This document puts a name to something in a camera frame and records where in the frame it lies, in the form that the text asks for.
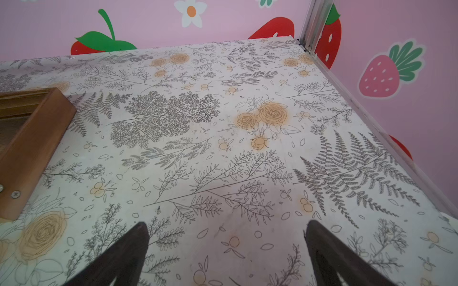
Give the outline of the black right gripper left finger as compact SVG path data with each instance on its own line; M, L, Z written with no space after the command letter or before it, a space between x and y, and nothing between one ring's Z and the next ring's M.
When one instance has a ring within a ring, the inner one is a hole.
M136 286L149 247L149 232L139 222L84 270L66 282L67 286Z

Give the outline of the wooden jewelry display stand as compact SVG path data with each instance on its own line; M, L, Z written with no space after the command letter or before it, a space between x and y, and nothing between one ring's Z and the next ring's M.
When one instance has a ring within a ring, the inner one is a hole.
M1 218L16 220L76 114L58 88L1 94Z

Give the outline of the aluminium corner post right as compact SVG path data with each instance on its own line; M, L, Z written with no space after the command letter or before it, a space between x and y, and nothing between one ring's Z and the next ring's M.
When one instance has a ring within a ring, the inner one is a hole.
M300 45L313 54L330 14L334 0L311 0L305 24L299 36Z

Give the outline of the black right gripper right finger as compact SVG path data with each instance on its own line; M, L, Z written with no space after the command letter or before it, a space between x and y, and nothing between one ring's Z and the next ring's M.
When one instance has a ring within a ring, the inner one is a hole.
M309 221L304 239L318 286L395 286L316 220Z

